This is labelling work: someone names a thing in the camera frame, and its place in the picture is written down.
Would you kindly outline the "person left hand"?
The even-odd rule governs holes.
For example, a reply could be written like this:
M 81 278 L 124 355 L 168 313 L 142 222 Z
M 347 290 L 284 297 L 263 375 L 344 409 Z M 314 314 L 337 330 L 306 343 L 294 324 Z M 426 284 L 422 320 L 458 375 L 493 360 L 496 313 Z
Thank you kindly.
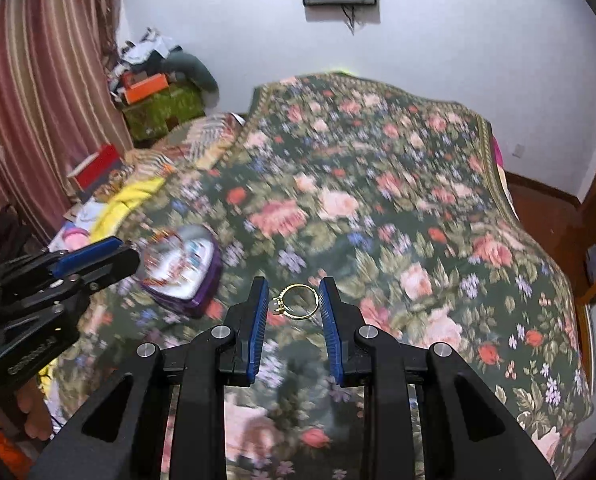
M 41 441 L 48 440 L 53 431 L 52 419 L 36 378 L 31 378 L 15 396 L 18 408 L 26 415 L 24 428 L 27 436 Z

